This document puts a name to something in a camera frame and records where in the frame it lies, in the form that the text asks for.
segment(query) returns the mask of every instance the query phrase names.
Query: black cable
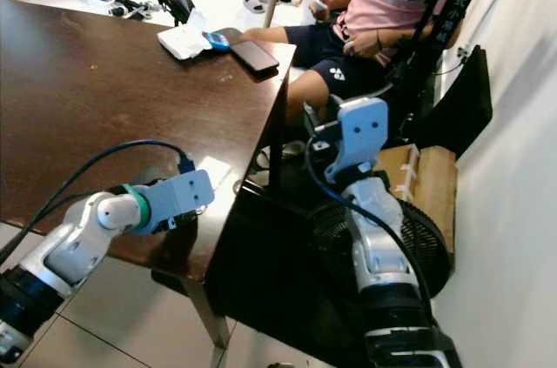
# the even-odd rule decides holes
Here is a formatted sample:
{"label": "black cable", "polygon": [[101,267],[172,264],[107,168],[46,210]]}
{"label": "black cable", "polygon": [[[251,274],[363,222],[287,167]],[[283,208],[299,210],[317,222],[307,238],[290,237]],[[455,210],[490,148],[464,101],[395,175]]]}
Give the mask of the black cable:
{"label": "black cable", "polygon": [[80,192],[78,194],[72,194],[71,196],[68,197],[64,197],[63,199],[61,199],[60,201],[58,201],[57,203],[53,204],[52,206],[50,206],[47,210],[44,211],[44,213],[41,215],[41,217],[35,222],[35,224],[37,224],[38,222],[40,222],[41,220],[43,220],[45,217],[47,217],[49,214],[51,214],[52,212],[54,212],[58,207],[69,203],[70,201],[73,200],[78,200],[80,198],[83,197],[89,197],[92,196],[93,194],[98,193],[100,190],[96,190],[96,191],[87,191],[87,192]]}
{"label": "black cable", "polygon": [[315,170],[313,169],[312,159],[311,159],[311,155],[310,155],[310,149],[311,149],[311,146],[313,144],[313,140],[314,140],[314,137],[311,137],[310,140],[307,142],[307,145],[305,146],[305,161],[307,163],[307,170],[309,171],[310,176],[313,179],[313,182],[315,182],[315,184],[317,184],[317,186],[327,196],[329,196],[333,200],[339,202],[340,204],[344,205],[345,207],[358,212],[359,214],[361,214],[363,217],[367,218],[368,220],[371,220],[377,226],[379,226],[381,229],[386,231],[387,234],[393,239],[394,243],[397,244],[397,246],[400,248],[400,250],[404,254],[406,260],[408,261],[410,266],[412,266],[412,268],[413,268],[414,274],[416,275],[416,278],[418,280],[419,293],[420,293],[421,299],[422,299],[422,301],[424,303],[424,306],[425,306],[426,317],[429,320],[429,322],[433,325],[434,324],[434,319],[433,319],[433,313],[432,313],[432,305],[431,305],[431,301],[430,301],[431,296],[429,295],[429,290],[427,289],[427,284],[426,284],[426,279],[424,277],[424,274],[421,272],[421,269],[420,269],[418,263],[416,262],[416,259],[414,258],[412,253],[405,247],[404,243],[402,242],[402,239],[399,238],[399,236],[394,232],[393,229],[391,229],[391,227],[387,223],[385,223],[379,217],[372,214],[370,211],[367,211],[366,209],[361,208],[357,204],[351,203],[350,201],[346,200],[345,198],[342,198],[339,194],[337,194],[336,192],[331,190],[329,187],[327,187],[324,183],[322,183],[320,181],[319,177],[315,173]]}
{"label": "black cable", "polygon": [[453,72],[454,70],[457,70],[458,68],[460,68],[462,65],[464,65],[466,63],[466,61],[461,61],[458,65],[456,65],[454,68],[450,69],[450,70],[446,70],[445,72],[439,72],[436,74],[432,74],[435,75],[436,77],[440,76],[440,75],[446,75],[446,74],[450,74],[451,72]]}
{"label": "black cable", "polygon": [[0,250],[0,264],[3,264],[6,259],[13,253],[13,251],[21,244],[25,236],[33,229],[33,226],[43,218],[43,214],[50,208],[52,202],[58,198],[58,196],[68,188],[76,179],[78,179],[82,174],[84,174],[91,166],[95,163],[103,159],[104,157],[108,157],[109,155],[116,153],[118,151],[123,151],[124,149],[132,148],[135,146],[143,146],[143,145],[156,145],[156,146],[163,146],[168,149],[172,149],[178,153],[180,156],[180,162],[178,164],[178,168],[181,173],[192,171],[195,169],[193,166],[193,162],[187,157],[184,151],[178,148],[174,144],[168,144],[166,142],[162,142],[159,140],[154,139],[143,139],[143,140],[134,140],[131,142],[126,142],[124,144],[118,144],[116,146],[112,146],[111,148],[99,153],[92,159],[90,159],[85,165],[75,171],[68,179],[66,179],[62,185],[57,189],[57,191],[43,204],[43,206],[39,209],[37,214],[25,225],[25,227],[19,231],[3,248]]}

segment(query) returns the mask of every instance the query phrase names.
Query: black phone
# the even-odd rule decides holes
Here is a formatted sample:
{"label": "black phone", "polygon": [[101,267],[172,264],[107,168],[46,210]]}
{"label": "black phone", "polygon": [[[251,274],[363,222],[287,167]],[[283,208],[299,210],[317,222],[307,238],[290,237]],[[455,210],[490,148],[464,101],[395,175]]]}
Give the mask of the black phone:
{"label": "black phone", "polygon": [[252,40],[235,43],[230,50],[255,74],[279,66],[277,59]]}

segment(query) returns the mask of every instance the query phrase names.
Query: fan grille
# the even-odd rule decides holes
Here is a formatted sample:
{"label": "fan grille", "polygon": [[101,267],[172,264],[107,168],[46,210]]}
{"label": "fan grille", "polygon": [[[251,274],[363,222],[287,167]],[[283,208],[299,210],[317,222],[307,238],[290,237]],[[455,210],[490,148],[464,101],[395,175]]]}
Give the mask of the fan grille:
{"label": "fan grille", "polygon": [[[443,288],[451,272],[445,241],[435,223],[421,210],[400,201],[402,240],[424,274],[431,297]],[[352,263],[352,236],[346,208],[334,202],[318,207],[309,218],[310,248],[331,281],[347,295],[357,294]]]}

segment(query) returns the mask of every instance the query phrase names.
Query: seated person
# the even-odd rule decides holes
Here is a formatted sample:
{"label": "seated person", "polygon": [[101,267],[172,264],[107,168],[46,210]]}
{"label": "seated person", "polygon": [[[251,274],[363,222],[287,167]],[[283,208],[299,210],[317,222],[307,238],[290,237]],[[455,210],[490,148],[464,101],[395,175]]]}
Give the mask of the seated person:
{"label": "seated person", "polygon": [[[413,36],[428,5],[428,0],[320,1],[327,9],[312,12],[321,21],[332,10],[347,9],[327,25],[250,29],[241,37],[298,46],[293,66],[309,70],[289,85],[288,121],[301,116],[304,101],[320,108],[329,93],[346,99],[381,87],[397,45]],[[423,36],[431,30],[430,24]]]}

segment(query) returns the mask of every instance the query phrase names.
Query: navy shorts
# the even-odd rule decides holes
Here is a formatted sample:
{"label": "navy shorts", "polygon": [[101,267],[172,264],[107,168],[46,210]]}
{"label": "navy shorts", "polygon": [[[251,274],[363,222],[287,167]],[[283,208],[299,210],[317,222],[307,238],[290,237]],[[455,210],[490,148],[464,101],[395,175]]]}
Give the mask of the navy shorts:
{"label": "navy shorts", "polygon": [[375,59],[349,57],[330,24],[285,27],[288,43],[298,46],[293,66],[315,70],[329,91],[341,98],[373,92],[385,84],[385,68]]}

